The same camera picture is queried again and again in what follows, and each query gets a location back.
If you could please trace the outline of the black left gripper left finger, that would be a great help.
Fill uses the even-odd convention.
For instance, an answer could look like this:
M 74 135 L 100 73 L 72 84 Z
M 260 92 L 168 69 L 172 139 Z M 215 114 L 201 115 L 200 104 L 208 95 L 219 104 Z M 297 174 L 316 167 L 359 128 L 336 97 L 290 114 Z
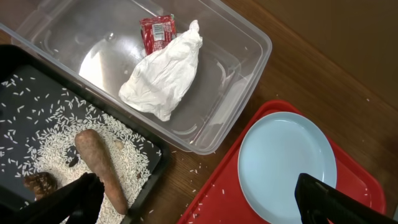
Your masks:
M 12 215 L 22 223 L 96 223 L 104 199 L 104 184 L 94 173 L 56 190 Z

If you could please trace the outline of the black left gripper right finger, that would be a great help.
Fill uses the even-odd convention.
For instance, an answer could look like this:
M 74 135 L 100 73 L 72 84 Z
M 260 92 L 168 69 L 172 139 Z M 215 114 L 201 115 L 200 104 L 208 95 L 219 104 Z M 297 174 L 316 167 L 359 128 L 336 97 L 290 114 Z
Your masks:
M 397 224 L 306 173 L 298 177 L 295 200 L 303 224 Z

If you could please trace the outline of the brown food chunk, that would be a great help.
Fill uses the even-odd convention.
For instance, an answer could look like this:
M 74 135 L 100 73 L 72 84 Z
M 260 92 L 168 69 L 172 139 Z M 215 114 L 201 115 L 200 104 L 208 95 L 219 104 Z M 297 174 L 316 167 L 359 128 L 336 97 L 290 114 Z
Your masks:
M 40 200 L 58 189 L 57 180 L 48 172 L 28 175 L 23 180 L 24 187 L 33 191 L 36 200 Z

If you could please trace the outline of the white rice pile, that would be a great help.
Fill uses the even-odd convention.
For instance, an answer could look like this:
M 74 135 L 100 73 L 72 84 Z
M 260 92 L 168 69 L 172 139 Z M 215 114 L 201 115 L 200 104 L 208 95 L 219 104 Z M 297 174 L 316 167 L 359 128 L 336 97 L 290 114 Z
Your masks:
M 48 172 L 64 186 L 88 172 L 75 136 L 94 129 L 104 140 L 128 203 L 134 203 L 152 172 L 154 145 L 139 133 L 51 78 L 15 72 L 1 80 L 1 185 L 35 200 L 25 176 Z

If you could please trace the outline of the white napkin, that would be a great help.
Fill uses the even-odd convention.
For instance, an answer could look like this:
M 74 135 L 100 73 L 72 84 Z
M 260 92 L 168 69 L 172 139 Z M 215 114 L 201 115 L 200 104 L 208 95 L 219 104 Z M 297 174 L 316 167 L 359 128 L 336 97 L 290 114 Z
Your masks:
M 164 49 L 144 57 L 120 90 L 120 99 L 143 113 L 168 121 L 172 111 L 190 88 L 198 68 L 203 45 L 197 20 Z

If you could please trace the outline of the red sauce packet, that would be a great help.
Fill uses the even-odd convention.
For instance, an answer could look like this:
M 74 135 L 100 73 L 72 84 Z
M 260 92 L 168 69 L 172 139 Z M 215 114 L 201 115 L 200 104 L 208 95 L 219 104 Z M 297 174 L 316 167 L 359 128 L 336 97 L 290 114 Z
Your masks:
M 173 14 L 144 18 L 139 24 L 146 55 L 164 49 L 177 37 Z

